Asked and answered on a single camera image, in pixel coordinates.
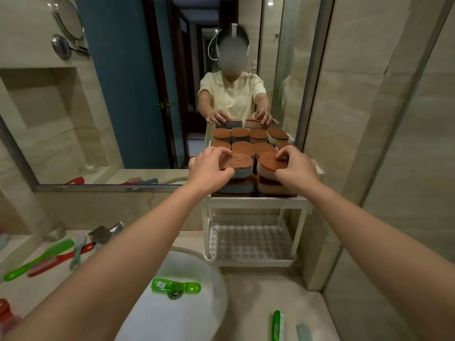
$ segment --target black hair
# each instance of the black hair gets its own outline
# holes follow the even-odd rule
[[[223,40],[232,36],[232,25],[224,26],[217,36],[217,44],[221,45]],[[242,25],[237,25],[237,37],[243,39],[246,45],[250,45],[250,40],[248,39],[247,31]]]

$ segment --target white label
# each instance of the white label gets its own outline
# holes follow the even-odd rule
[[[160,289],[164,289],[164,287],[166,287],[166,283],[162,282],[162,281],[158,281],[156,283],[156,286]]]

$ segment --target sink drain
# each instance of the sink drain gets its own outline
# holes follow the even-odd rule
[[[183,296],[183,290],[180,290],[180,291],[169,291],[168,292],[169,299],[172,299],[173,301],[177,300],[181,296]]]

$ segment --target shelf leg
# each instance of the shelf leg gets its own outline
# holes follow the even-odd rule
[[[305,219],[308,213],[308,204],[305,204],[305,207],[300,211],[299,223],[297,224],[297,229],[295,230],[294,242],[292,244],[291,256],[294,257],[297,253],[297,248],[299,247],[300,236],[302,235],[302,230],[304,229]]]
[[[205,257],[210,258],[210,229],[208,227],[208,208],[201,206],[202,210],[202,230],[204,231],[204,253]]]

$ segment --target yellow shirt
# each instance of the yellow shirt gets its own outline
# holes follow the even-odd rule
[[[231,84],[226,80],[221,71],[207,73],[201,80],[202,91],[208,91],[212,96],[212,106],[215,110],[226,111],[232,118],[243,121],[254,112],[254,98],[259,93],[267,93],[264,81],[256,74],[242,72],[239,78]],[[205,143],[208,146],[213,136],[215,125],[207,124]]]

